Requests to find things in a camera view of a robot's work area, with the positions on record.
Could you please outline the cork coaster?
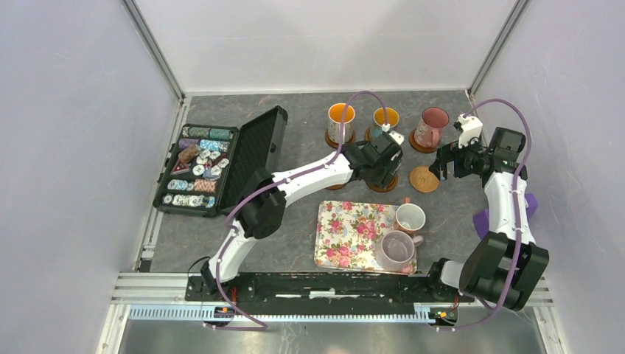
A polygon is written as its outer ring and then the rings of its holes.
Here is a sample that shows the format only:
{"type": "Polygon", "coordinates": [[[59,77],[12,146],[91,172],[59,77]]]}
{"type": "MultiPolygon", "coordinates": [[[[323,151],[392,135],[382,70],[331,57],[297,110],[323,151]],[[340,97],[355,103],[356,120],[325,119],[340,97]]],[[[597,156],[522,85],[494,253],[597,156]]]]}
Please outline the cork coaster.
{"type": "Polygon", "coordinates": [[[439,180],[426,166],[413,168],[409,182],[415,190],[423,193],[433,192],[439,187],[439,180]]]}

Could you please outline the blue mug yellow inside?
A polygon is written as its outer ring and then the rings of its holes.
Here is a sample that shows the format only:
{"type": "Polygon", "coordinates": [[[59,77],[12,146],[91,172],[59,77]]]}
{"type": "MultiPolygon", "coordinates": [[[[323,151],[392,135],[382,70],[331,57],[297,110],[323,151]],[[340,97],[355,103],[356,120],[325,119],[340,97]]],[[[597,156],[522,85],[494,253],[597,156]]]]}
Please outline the blue mug yellow inside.
{"type": "Polygon", "coordinates": [[[373,113],[373,118],[370,125],[371,132],[374,138],[382,133],[381,126],[385,123],[395,128],[399,123],[399,113],[393,108],[378,108],[373,113]]]}

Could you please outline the pink ghost mug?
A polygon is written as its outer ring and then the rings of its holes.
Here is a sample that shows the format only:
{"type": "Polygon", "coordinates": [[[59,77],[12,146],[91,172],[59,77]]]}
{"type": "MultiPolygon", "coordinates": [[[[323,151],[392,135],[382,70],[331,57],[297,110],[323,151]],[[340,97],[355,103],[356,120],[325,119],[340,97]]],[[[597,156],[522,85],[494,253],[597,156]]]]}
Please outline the pink ghost mug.
{"type": "Polygon", "coordinates": [[[424,147],[438,147],[449,121],[448,113],[442,108],[426,108],[416,126],[415,139],[417,143],[424,147]]]}

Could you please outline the white floral mug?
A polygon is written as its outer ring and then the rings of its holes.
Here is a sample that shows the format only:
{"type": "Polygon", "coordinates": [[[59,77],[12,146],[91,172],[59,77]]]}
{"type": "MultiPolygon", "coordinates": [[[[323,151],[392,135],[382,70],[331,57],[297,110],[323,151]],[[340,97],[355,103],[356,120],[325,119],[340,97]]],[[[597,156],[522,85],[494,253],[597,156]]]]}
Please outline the white floral mug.
{"type": "Polygon", "coordinates": [[[408,235],[416,235],[426,223],[424,210],[411,202],[409,197],[405,197],[400,206],[397,207],[394,216],[394,229],[405,232],[408,235]]]}

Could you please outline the floral mug orange inside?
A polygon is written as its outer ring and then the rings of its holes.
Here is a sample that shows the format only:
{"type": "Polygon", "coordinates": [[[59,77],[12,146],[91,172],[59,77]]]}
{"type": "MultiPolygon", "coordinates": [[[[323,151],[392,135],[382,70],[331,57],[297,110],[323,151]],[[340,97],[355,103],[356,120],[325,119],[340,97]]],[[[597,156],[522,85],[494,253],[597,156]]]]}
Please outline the floral mug orange inside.
{"type": "Polygon", "coordinates": [[[352,106],[346,108],[345,103],[336,103],[328,110],[327,131],[332,141],[339,144],[340,138],[346,142],[354,131],[353,120],[355,109],[352,106]]]}

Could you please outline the lilac mug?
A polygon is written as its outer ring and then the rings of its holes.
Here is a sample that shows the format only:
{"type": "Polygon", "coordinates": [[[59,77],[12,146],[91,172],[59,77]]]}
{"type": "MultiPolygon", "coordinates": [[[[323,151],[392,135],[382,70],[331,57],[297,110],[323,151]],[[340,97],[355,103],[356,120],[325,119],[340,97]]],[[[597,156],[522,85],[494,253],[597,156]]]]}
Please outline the lilac mug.
{"type": "Polygon", "coordinates": [[[387,232],[374,244],[374,258],[385,271],[401,271],[416,257],[416,248],[424,240],[399,230],[387,232]]]}

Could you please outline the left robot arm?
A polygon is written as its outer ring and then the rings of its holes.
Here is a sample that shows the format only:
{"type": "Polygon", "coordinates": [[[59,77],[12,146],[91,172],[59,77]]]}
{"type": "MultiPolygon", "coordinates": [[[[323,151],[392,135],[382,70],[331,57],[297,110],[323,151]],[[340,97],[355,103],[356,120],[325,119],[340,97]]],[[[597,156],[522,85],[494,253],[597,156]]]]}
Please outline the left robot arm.
{"type": "Polygon", "coordinates": [[[371,141],[345,144],[325,158],[293,170],[269,173],[262,167],[254,172],[226,218],[222,246],[200,270],[205,293],[217,301],[231,293],[231,280],[249,251],[280,228],[284,211],[295,201],[353,181],[388,187],[401,165],[404,141],[404,135],[396,131],[383,132],[371,141]]]}

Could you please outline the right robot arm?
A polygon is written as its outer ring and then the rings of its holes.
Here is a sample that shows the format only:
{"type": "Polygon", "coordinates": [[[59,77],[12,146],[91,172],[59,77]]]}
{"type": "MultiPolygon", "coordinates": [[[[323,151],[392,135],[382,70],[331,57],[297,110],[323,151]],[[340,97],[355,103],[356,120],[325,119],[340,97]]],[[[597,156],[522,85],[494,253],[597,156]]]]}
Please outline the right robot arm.
{"type": "Polygon", "coordinates": [[[473,138],[466,147],[452,142],[437,149],[429,170],[439,180],[447,179],[448,164],[453,165],[456,178],[481,178],[489,226],[464,263],[441,258],[432,264],[425,282],[431,299],[444,301],[456,289],[488,302],[502,302],[509,310],[526,305],[549,262],[548,250],[536,244],[528,226],[528,175],[517,162],[526,142],[521,132],[496,128],[486,147],[481,139],[473,138]]]}

